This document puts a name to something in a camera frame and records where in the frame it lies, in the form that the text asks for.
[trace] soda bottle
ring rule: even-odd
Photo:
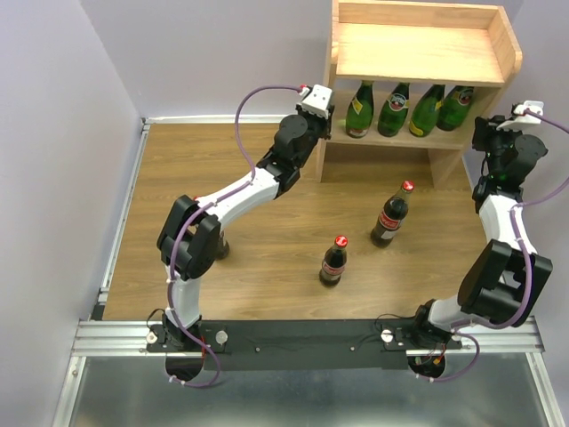
[[[340,282],[341,273],[344,272],[348,260],[347,245],[348,239],[345,236],[338,236],[332,247],[326,251],[318,274],[323,285],[336,286]]]
[[[432,85],[413,110],[409,132],[420,138],[427,136],[437,124],[444,97],[445,85]]]
[[[462,125],[472,106],[473,94],[473,86],[455,86],[443,101],[437,127],[443,131],[453,131]]]
[[[229,243],[225,239],[225,231],[220,233],[220,239],[217,241],[217,250],[215,252],[215,259],[222,260],[229,255]]]
[[[377,131],[383,136],[395,136],[403,127],[409,112],[409,84],[400,83],[385,100],[377,121]]]
[[[373,82],[363,81],[348,106],[346,133],[363,138],[373,121]]]
[[[385,205],[372,230],[372,242],[378,247],[391,243],[397,230],[401,228],[403,219],[409,212],[409,196],[415,188],[411,181],[404,181],[399,191]]]

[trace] green bottle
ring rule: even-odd
[[[445,85],[432,85],[413,110],[409,132],[420,138],[427,136],[437,124],[444,97]]]
[[[443,131],[453,131],[462,125],[472,106],[473,94],[473,86],[455,86],[443,101],[437,127]]]
[[[346,115],[346,133],[352,138],[363,138],[373,120],[373,82],[363,81],[349,104]]]
[[[385,100],[377,121],[377,132],[395,136],[403,127],[409,112],[409,84],[400,83]]]

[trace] wooden table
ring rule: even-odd
[[[253,159],[276,125],[243,125]],[[287,194],[227,228],[229,257],[205,274],[205,318],[374,318],[412,315],[458,291],[485,246],[462,165],[449,189],[434,190],[424,149],[329,144],[323,183],[313,156]],[[156,239],[173,201],[212,193],[247,172],[232,125],[152,125],[104,319],[144,319],[166,305]],[[416,190],[404,227],[385,249],[369,238],[383,203],[403,180]],[[334,289],[318,271],[335,236],[349,239],[348,265]]]

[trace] red bottle cap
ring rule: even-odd
[[[334,241],[334,243],[338,247],[346,247],[348,245],[348,239],[346,238],[346,236],[338,236]]]
[[[415,184],[412,181],[403,181],[403,185],[401,186],[405,191],[413,191],[415,188]]]

